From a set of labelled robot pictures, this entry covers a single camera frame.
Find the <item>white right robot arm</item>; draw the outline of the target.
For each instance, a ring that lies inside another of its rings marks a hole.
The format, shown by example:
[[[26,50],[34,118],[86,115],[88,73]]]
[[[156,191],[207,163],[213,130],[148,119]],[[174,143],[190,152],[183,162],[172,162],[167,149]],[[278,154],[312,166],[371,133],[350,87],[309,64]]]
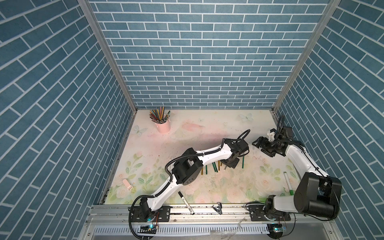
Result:
[[[293,163],[301,181],[292,196],[270,195],[264,213],[275,218],[283,213],[335,219],[340,211],[342,183],[322,170],[308,154],[304,144],[294,140],[292,128],[272,129],[267,137],[259,137],[252,145],[269,157],[279,154]]]

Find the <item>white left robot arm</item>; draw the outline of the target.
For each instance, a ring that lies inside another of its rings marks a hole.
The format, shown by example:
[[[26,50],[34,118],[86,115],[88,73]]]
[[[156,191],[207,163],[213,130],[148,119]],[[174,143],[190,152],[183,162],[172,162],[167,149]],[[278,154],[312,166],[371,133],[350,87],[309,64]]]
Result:
[[[152,195],[140,197],[141,211],[152,214],[159,210],[172,194],[195,181],[205,166],[219,161],[234,169],[240,158],[248,153],[249,145],[244,139],[224,138],[219,146],[202,151],[187,149],[180,157],[166,164],[168,178],[165,182]]]

